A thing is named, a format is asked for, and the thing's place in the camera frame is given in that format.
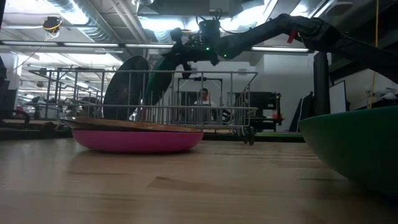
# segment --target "black pole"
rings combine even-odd
[[[2,17],[4,15],[4,9],[6,8],[6,0],[0,0],[0,29],[2,24]],[[0,57],[0,87],[5,82],[7,78],[7,69],[4,66],[4,63]]]
[[[0,0],[0,25],[2,25],[2,17],[6,8],[6,0]]]
[[[319,52],[313,61],[315,116],[330,114],[329,64],[326,52]]]

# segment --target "cart wheel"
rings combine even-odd
[[[254,130],[254,127],[249,128],[250,134],[249,134],[249,145],[254,145],[254,138],[256,137],[256,131]]]

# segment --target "wooden tabletop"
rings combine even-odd
[[[396,208],[305,144],[203,141],[189,153],[105,154],[72,139],[0,142],[7,223],[398,223]]]

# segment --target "whiteboard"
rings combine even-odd
[[[344,81],[329,88],[330,113],[342,113],[346,107],[346,83]]]

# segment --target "wooden plate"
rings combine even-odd
[[[111,119],[94,119],[83,117],[63,117],[62,122],[72,129],[98,130],[98,131],[156,131],[156,132],[184,132],[198,133],[199,129],[181,126],[154,124],[135,121],[118,121]]]

